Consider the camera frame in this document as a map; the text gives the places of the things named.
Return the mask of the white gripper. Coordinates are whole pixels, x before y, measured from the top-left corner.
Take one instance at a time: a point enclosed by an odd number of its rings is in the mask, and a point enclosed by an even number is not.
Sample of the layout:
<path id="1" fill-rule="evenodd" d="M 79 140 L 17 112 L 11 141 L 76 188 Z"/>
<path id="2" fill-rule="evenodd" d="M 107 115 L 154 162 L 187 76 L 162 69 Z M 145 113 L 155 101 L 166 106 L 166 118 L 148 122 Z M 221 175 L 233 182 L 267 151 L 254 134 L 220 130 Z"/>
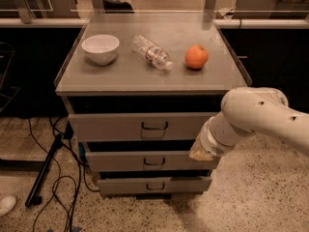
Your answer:
<path id="1" fill-rule="evenodd" d="M 210 161 L 213 157 L 222 157 L 232 151 L 235 146 L 226 146 L 218 142 L 211 133 L 210 118 L 202 127 L 196 141 L 193 143 L 189 157 L 198 161 Z"/>

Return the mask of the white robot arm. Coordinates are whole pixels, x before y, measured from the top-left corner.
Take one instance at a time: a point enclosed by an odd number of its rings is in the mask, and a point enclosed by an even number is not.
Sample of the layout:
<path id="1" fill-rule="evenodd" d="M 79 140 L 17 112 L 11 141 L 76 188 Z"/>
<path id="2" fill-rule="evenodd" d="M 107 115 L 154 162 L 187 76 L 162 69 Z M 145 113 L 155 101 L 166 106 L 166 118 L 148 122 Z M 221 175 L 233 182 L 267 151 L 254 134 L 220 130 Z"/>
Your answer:
<path id="1" fill-rule="evenodd" d="M 274 88 L 240 87 L 224 95 L 221 111 L 202 126 L 189 156 L 209 161 L 232 151 L 245 138 L 262 133 L 309 156 L 309 114 L 289 108 Z"/>

